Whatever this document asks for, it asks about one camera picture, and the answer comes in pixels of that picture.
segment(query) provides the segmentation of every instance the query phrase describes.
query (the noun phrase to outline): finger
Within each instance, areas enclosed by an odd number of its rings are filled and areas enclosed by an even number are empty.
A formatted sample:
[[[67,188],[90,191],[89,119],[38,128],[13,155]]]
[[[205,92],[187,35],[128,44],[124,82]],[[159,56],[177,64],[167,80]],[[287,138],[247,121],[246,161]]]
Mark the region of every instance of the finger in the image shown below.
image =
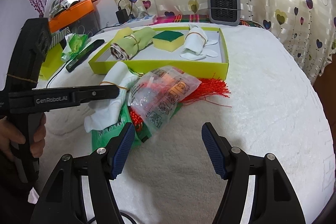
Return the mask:
[[[44,125],[40,125],[34,134],[34,142],[39,142],[44,139],[46,135],[46,129]]]
[[[47,117],[45,116],[45,113],[43,113],[41,117],[40,125],[45,125],[46,122],[47,122]]]
[[[3,137],[0,135],[0,150],[5,154],[5,156],[13,161],[14,155],[11,152],[11,149],[9,148],[9,139]]]
[[[42,156],[44,146],[45,146],[44,139],[40,140],[39,142],[33,143],[30,146],[30,152],[34,158],[39,158]]]
[[[1,134],[5,138],[9,138],[12,142],[25,144],[26,138],[22,135],[19,129],[17,129],[11,122],[6,119],[0,121]]]

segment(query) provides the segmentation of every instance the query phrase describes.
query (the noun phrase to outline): white fleece blanket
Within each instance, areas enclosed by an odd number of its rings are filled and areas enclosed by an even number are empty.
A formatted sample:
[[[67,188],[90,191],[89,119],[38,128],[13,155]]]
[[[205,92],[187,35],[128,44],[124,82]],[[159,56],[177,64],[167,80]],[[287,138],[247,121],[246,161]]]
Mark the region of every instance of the white fleece blanket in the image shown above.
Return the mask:
[[[202,124],[211,122],[232,146],[251,155],[276,155],[310,224],[329,200],[335,181],[332,137],[320,100],[269,31],[247,26],[222,26],[222,30],[230,60],[226,83],[231,95],[212,100],[232,108],[203,101],[183,107],[162,132],[131,150],[123,173],[112,182],[118,206],[139,224],[212,223],[226,182],[215,174],[201,139]],[[95,38],[108,42],[115,32]],[[62,71],[51,87],[94,85],[103,78],[93,74],[86,61],[72,73]],[[91,136],[83,127],[89,111],[81,105],[46,114],[39,190],[63,154],[77,157],[91,152]],[[248,223],[253,188],[251,177],[241,223]],[[87,185],[84,196],[90,219]]]

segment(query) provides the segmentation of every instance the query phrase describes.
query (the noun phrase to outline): silver screw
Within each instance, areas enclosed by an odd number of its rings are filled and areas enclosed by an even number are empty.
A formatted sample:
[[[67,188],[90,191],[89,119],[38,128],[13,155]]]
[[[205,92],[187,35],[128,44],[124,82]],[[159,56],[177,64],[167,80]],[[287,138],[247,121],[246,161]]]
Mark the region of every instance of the silver screw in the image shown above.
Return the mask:
[[[275,155],[269,153],[269,154],[267,154],[267,158],[268,158],[269,160],[275,160]]]
[[[65,155],[62,156],[62,160],[64,160],[64,161],[67,161],[67,160],[69,160],[70,158],[71,158],[71,155],[70,155],[70,154],[65,154]]]
[[[105,152],[106,152],[106,149],[104,147],[100,147],[100,148],[97,149],[97,153],[100,154],[100,155],[105,153]]]
[[[239,154],[240,153],[240,149],[238,147],[232,147],[231,151],[232,151],[232,153],[235,153],[235,154]]]

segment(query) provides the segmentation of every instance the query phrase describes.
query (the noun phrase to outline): blue gripper pad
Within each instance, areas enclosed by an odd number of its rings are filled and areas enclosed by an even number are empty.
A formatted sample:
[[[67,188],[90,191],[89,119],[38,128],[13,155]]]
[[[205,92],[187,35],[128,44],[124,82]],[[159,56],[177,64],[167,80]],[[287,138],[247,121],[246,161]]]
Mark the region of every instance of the blue gripper pad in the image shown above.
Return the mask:
[[[113,168],[111,170],[111,176],[113,179],[117,178],[117,175],[121,174],[125,166],[129,151],[131,150],[132,143],[135,137],[135,128],[132,123],[127,129],[118,149],[116,150],[112,162]]]
[[[202,140],[216,174],[220,175],[222,179],[226,179],[225,158],[206,124],[202,126]]]

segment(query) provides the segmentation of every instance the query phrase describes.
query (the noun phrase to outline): green plastic package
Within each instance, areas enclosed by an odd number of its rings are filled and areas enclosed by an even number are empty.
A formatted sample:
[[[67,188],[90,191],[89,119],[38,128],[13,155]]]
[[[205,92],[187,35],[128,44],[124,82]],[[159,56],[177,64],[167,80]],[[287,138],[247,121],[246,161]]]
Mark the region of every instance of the green plastic package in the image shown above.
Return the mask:
[[[61,55],[63,62],[75,58],[84,49],[88,36],[86,34],[69,34],[65,38],[67,45]]]

